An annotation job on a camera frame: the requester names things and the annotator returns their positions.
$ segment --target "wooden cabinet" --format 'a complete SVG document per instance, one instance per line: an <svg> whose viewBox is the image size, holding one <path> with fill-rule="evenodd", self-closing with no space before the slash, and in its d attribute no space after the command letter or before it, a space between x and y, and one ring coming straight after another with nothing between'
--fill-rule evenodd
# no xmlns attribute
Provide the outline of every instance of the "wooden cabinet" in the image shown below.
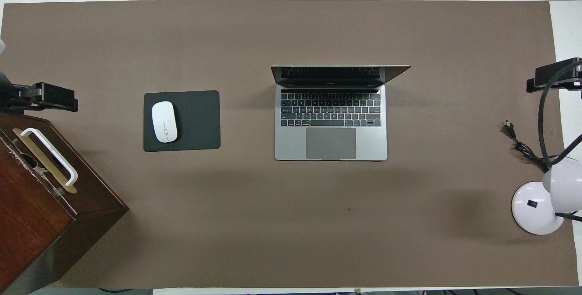
<svg viewBox="0 0 582 295"><path fill-rule="evenodd" d="M127 210L49 121L0 113L2 295L58 280Z"/></svg>

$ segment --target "laptop screen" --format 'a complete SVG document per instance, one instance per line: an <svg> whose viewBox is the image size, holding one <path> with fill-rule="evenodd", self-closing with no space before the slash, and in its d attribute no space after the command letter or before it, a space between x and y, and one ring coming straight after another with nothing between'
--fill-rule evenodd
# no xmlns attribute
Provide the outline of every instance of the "laptop screen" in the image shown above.
<svg viewBox="0 0 582 295"><path fill-rule="evenodd" d="M409 65L336 65L271 67L277 84L384 84L410 68Z"/></svg>

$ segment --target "laptop keyboard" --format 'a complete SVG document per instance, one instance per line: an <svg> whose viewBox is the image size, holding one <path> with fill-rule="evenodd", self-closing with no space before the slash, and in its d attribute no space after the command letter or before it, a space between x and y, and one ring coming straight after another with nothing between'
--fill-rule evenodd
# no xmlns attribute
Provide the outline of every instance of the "laptop keyboard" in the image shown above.
<svg viewBox="0 0 582 295"><path fill-rule="evenodd" d="M381 127L381 114L377 93L281 92L281 125L285 127Z"/></svg>

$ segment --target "black mouse pad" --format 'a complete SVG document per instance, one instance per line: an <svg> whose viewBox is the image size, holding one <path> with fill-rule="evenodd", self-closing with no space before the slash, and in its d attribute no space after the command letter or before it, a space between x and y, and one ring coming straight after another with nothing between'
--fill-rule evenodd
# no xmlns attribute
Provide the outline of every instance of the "black mouse pad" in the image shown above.
<svg viewBox="0 0 582 295"><path fill-rule="evenodd" d="M169 101L174 106L178 137L159 142L154 133L151 108ZM200 92L147 93L144 95L144 150L212 150L220 148L220 95L216 90Z"/></svg>

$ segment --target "laptop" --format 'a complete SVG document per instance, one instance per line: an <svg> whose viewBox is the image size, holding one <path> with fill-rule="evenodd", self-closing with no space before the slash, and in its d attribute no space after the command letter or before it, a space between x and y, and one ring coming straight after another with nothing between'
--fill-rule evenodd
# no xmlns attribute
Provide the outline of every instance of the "laptop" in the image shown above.
<svg viewBox="0 0 582 295"><path fill-rule="evenodd" d="M387 159L386 87L409 65L274 65L277 160Z"/></svg>

